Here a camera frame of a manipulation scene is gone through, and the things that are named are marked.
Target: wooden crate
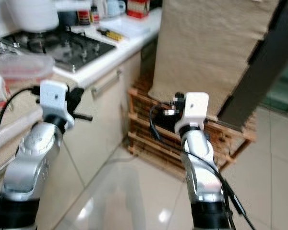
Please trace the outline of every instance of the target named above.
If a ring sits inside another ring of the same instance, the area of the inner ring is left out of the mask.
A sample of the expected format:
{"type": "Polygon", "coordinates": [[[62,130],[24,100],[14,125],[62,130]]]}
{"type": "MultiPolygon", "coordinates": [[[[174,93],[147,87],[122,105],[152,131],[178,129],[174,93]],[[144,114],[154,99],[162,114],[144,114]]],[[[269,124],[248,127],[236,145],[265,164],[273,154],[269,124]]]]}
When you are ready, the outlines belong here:
{"type": "MultiPolygon", "coordinates": [[[[184,179],[180,151],[155,140],[150,133],[149,110],[159,103],[147,96],[150,85],[141,81],[140,84],[136,84],[137,88],[131,88],[128,91],[130,101],[129,151],[176,177],[184,179]]],[[[220,170],[235,163],[239,154],[255,141],[255,126],[255,115],[251,116],[242,132],[211,120],[205,124],[204,131],[210,136],[210,142],[214,148],[214,159],[220,170]]],[[[181,149],[178,135],[158,126],[156,128],[164,142],[181,149]]]]}

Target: black stovetop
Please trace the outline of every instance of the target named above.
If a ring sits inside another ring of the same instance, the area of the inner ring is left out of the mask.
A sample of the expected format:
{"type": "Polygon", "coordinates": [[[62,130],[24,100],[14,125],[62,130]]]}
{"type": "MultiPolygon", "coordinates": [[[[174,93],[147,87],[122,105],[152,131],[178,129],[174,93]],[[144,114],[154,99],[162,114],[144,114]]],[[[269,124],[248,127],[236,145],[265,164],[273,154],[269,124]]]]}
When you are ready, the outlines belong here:
{"type": "Polygon", "coordinates": [[[34,34],[20,31],[2,38],[2,42],[24,52],[51,55],[57,67],[73,73],[115,48],[87,37],[85,32],[64,30],[34,34]]]}

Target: white pot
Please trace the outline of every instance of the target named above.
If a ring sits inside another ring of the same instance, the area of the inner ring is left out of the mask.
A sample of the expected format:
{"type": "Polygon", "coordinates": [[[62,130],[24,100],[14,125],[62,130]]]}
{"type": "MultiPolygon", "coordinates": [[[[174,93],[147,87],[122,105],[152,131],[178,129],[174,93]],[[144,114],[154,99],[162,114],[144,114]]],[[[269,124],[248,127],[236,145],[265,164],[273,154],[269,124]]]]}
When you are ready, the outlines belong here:
{"type": "Polygon", "coordinates": [[[13,21],[27,32],[45,32],[59,25],[58,11],[90,9],[90,1],[6,0],[13,21]]]}

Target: wall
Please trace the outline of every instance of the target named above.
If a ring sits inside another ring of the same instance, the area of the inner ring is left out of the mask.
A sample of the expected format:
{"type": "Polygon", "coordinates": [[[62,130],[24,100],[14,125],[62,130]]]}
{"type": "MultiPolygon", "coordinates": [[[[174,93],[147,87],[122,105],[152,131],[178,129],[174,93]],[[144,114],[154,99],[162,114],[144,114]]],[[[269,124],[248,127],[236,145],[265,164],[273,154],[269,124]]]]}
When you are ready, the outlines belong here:
{"type": "Polygon", "coordinates": [[[17,27],[12,21],[5,0],[0,0],[0,36],[15,30],[17,30],[17,27]]]}

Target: beige cloth cover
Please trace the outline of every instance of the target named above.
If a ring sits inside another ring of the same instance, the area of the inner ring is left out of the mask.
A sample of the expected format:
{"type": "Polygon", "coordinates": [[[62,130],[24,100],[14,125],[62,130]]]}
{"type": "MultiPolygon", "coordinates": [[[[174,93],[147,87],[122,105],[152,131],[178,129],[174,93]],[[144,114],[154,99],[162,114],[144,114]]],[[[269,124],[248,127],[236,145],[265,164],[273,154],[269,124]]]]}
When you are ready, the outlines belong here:
{"type": "Polygon", "coordinates": [[[247,68],[278,0],[165,0],[149,95],[207,92],[216,118],[247,68]]]}

